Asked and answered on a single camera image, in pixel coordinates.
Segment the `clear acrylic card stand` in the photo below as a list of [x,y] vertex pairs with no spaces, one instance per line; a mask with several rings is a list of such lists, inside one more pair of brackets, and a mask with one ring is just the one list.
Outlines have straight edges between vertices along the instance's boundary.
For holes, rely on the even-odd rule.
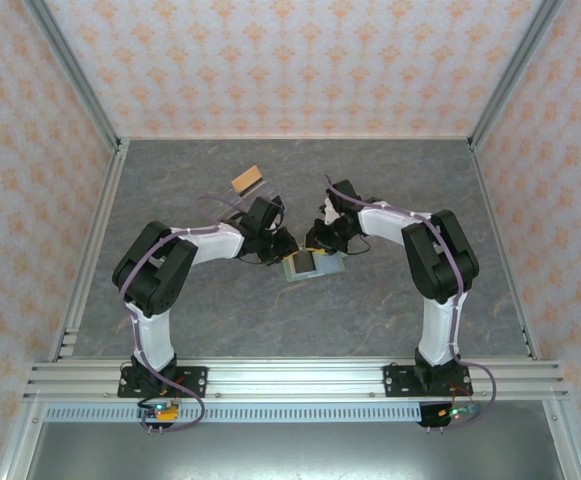
[[231,185],[231,188],[222,194],[206,194],[204,200],[210,202],[214,218],[225,222],[228,220],[237,222],[241,215],[248,211],[257,197],[264,197],[281,205],[281,211],[273,223],[275,230],[279,229],[284,220],[285,206],[276,187],[264,178],[258,185],[251,187],[244,194],[237,194]]

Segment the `tan block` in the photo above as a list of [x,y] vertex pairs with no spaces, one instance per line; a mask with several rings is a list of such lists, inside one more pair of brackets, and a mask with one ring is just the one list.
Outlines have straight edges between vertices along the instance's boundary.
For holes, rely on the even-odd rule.
[[263,180],[262,173],[258,166],[253,165],[245,172],[238,175],[231,181],[233,190],[241,195],[244,194],[248,189],[258,185]]

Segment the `left controller circuit board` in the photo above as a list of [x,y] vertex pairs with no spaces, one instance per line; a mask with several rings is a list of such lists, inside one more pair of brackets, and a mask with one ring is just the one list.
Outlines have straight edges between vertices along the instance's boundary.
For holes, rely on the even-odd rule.
[[171,423],[179,418],[179,405],[173,401],[144,399],[138,402],[139,417]]

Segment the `controller circuit board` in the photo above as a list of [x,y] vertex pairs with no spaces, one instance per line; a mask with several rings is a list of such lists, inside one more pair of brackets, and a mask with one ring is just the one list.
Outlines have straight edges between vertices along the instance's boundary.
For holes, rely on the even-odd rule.
[[171,423],[179,418],[179,405],[173,401],[144,399],[138,402],[139,417]]
[[476,404],[466,404],[462,406],[450,406],[437,412],[440,419],[459,419],[462,415],[473,414],[477,412]]

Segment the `right controller circuit board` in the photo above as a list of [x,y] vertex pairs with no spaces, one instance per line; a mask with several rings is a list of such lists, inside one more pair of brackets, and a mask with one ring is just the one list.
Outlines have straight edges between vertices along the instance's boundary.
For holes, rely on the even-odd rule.
[[473,414],[477,412],[476,404],[466,404],[462,406],[450,406],[437,412],[440,419],[459,419],[462,415]]

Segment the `aluminium mounting rail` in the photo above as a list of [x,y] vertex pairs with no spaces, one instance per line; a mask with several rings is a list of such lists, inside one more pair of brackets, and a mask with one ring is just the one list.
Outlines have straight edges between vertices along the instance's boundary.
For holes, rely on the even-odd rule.
[[[202,358],[185,365],[209,369],[210,402],[383,402],[382,357]],[[498,400],[568,400],[574,388],[556,361],[527,357],[477,360],[496,379]],[[122,360],[66,358],[32,367],[23,398],[32,401],[111,402],[117,398]]]

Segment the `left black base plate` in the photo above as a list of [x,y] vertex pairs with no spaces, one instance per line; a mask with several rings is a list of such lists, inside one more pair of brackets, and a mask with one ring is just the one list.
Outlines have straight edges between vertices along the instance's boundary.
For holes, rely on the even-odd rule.
[[[208,369],[206,367],[177,366],[172,373],[163,373],[172,382],[192,391],[200,398],[205,396]],[[121,368],[121,377],[118,384],[119,398],[146,399],[146,398],[190,398],[191,395],[182,392],[156,379],[143,367],[125,365]]]

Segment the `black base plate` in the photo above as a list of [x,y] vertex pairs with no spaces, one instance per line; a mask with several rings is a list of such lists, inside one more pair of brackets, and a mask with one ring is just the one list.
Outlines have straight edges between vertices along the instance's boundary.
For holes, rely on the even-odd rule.
[[[192,391],[200,398],[205,396],[208,369],[206,367],[177,366],[172,373],[163,373],[172,382]],[[121,377],[118,384],[119,398],[146,399],[146,398],[190,398],[191,395],[182,392],[156,379],[143,367],[125,365],[121,368]]]
[[387,397],[471,396],[472,382],[467,367],[398,365],[383,367],[383,386]]

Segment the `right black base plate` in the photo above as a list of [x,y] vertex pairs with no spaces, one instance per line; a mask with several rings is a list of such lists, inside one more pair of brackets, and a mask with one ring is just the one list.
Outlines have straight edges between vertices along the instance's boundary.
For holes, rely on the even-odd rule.
[[467,367],[398,365],[383,367],[383,386],[387,397],[471,396],[472,382]]

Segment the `left aluminium table side rail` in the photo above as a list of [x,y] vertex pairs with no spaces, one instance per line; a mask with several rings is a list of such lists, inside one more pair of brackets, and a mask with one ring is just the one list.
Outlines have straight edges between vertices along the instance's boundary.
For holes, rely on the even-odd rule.
[[129,145],[130,139],[122,138],[111,155],[99,197],[91,216],[71,295],[59,322],[53,346],[50,349],[48,361],[51,363],[57,362],[64,356],[70,356],[73,351],[73,345],[82,323],[83,313]]

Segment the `right aluminium frame post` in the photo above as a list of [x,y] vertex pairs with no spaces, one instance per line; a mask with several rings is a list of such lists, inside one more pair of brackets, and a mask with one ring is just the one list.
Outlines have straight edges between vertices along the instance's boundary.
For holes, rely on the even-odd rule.
[[486,139],[563,2],[564,0],[541,0],[536,13],[506,64],[493,93],[486,102],[471,135],[467,138],[471,152],[475,153]]

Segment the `aluminium frame post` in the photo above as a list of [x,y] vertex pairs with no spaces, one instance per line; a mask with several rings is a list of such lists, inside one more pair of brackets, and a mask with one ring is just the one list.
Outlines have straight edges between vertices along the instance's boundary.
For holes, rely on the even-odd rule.
[[536,13],[506,64],[493,93],[486,102],[471,135],[467,138],[471,152],[475,153],[486,139],[563,2],[564,0],[541,0]]
[[72,87],[82,101],[96,130],[112,152],[119,149],[121,143],[108,115],[101,105],[94,88],[82,69],[77,55],[69,45],[50,6],[46,0],[22,0],[41,33],[49,43],[55,58],[64,70]]

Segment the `left aluminium frame post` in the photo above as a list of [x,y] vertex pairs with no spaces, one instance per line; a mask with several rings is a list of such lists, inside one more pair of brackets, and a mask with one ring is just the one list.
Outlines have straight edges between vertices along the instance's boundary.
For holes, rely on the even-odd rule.
[[96,130],[112,152],[119,149],[121,143],[108,115],[101,105],[94,88],[82,69],[77,55],[69,45],[50,6],[46,0],[22,0],[41,33],[49,43],[55,58],[64,70],[72,87],[82,101]]

